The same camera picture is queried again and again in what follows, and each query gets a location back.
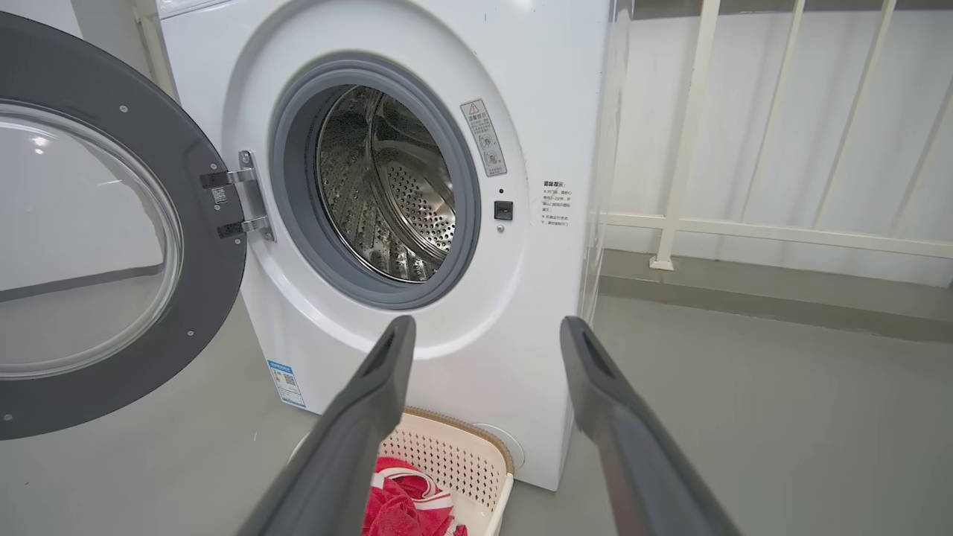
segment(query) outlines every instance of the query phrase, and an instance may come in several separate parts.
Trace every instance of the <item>perforated basket side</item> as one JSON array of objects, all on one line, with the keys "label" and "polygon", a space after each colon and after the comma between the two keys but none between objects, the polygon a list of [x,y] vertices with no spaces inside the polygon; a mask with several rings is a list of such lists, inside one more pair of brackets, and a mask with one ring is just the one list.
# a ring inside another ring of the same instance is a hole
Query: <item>perforated basket side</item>
[{"label": "perforated basket side", "polygon": [[440,488],[469,497],[490,512],[497,508],[514,470],[506,445],[493,435],[412,407],[404,409],[400,424],[381,443],[378,455],[413,464]]}]

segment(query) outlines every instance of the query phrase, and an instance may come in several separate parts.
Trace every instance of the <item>stainless steel drum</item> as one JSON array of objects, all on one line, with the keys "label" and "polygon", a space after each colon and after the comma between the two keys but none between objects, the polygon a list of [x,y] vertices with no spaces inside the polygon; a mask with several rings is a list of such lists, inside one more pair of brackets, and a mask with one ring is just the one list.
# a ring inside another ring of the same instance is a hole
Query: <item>stainless steel drum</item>
[{"label": "stainless steel drum", "polygon": [[430,133],[363,86],[341,95],[320,129],[317,191],[338,236],[378,273],[426,281],[456,228],[450,174]]}]

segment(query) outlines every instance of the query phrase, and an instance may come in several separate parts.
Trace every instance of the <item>laundry basket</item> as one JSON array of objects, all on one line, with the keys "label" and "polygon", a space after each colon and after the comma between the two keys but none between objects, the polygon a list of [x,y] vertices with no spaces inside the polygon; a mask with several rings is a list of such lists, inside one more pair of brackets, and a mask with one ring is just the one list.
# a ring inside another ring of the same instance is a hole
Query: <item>laundry basket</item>
[{"label": "laundry basket", "polygon": [[[304,443],[301,438],[292,457]],[[499,439],[445,415],[404,408],[378,456],[412,464],[450,491],[453,515],[470,536],[497,536],[513,489],[513,458]]]}]

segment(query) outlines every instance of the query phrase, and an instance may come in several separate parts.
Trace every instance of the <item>washing machine door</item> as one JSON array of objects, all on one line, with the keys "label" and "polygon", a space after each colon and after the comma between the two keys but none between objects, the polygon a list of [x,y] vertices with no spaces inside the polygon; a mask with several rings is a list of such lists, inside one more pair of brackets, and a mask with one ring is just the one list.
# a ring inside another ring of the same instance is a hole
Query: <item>washing machine door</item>
[{"label": "washing machine door", "polygon": [[138,72],[7,13],[0,165],[6,440],[115,411],[208,344],[242,279],[245,172]]}]

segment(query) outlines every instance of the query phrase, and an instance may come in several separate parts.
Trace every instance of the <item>gray floor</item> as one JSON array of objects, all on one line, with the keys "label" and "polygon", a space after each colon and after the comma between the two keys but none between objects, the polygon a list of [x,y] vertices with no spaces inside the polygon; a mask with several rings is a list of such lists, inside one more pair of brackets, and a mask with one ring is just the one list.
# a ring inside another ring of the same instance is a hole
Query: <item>gray floor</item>
[{"label": "gray floor", "polygon": [[[948,534],[953,346],[601,297],[596,331],[745,534]],[[236,307],[193,364],[96,422],[0,443],[3,533],[229,534],[315,417]],[[517,483],[503,534],[612,534],[594,446]]]}]

